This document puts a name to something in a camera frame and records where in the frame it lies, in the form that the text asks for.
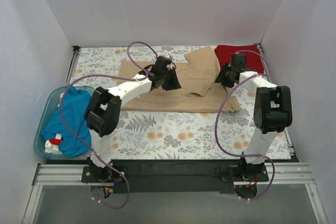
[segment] blue cloth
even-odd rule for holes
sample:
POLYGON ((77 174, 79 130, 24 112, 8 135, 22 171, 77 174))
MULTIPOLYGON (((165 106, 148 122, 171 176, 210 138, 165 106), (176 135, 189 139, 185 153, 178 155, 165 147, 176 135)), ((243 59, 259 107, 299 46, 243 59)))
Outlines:
MULTIPOLYGON (((77 90, 71 87, 67 92, 62 106, 63 117, 69 127, 91 146, 91 135, 87 122, 84 120, 85 110, 90 102, 91 96, 85 90, 77 90)), ((76 157, 85 153, 89 148, 79 139, 70 133, 62 123, 59 108, 51 116, 48 124, 42 131, 45 140, 54 138, 57 133, 63 137, 58 148, 64 155, 76 157)))

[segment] red cloth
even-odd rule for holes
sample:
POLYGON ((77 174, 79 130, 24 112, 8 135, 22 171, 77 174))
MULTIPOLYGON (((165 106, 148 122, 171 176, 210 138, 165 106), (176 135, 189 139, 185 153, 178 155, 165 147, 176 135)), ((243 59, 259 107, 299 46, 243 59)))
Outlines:
MULTIPOLYGON (((257 45, 239 46, 239 47, 219 45, 215 49, 215 53, 220 64, 220 68, 222 68, 224 63, 230 63, 231 54, 240 50, 251 50, 257 52, 258 54, 260 53, 257 45)), ((264 66, 262 63, 262 59, 259 56, 257 56, 252 52, 242 52, 242 53, 246 55, 247 68, 254 69, 258 73, 264 73, 264 66)))
POLYGON ((56 145, 59 145, 63 140, 63 137, 61 139, 57 139, 57 138, 52 138, 52 139, 49 139, 49 142, 51 144, 56 144, 56 145))

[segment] gray floor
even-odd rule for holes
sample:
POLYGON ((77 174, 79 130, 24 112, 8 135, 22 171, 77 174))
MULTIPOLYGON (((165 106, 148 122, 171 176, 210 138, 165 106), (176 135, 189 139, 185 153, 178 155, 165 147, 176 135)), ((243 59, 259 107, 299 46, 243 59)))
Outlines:
POLYGON ((273 185, 250 204, 216 194, 134 193, 123 209, 113 210, 91 200, 89 186, 44 186, 34 223, 317 223, 304 185, 273 185))

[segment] white cloth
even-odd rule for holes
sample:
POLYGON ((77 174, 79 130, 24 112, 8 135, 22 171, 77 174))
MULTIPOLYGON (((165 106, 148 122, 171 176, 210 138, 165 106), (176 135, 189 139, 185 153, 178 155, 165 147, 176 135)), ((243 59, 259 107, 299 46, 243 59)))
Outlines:
POLYGON ((58 149, 58 145, 51 144, 49 140, 46 141, 45 145, 45 152, 50 154, 62 154, 62 152, 58 149))

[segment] laundry basket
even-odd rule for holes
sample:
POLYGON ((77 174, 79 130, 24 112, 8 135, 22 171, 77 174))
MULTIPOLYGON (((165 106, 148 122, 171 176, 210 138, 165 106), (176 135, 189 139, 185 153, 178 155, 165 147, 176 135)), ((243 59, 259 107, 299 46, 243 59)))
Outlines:
MULTIPOLYGON (((35 152, 45 158, 45 159, 54 159, 54 160, 66 160, 66 159, 72 159, 69 156, 62 155, 62 154, 50 154, 45 152, 45 139, 42 136, 42 130, 49 122, 49 119, 51 118, 53 112, 57 109, 57 105, 60 102, 60 95, 65 92, 67 87, 60 87, 56 90, 54 90, 50 96, 48 97, 46 106, 44 108, 40 124, 37 128, 35 140, 34 140, 34 150, 35 152)), ((86 90, 89 92, 89 94, 92 96, 94 92, 94 88, 90 86, 78 86, 75 87, 77 90, 86 90)))

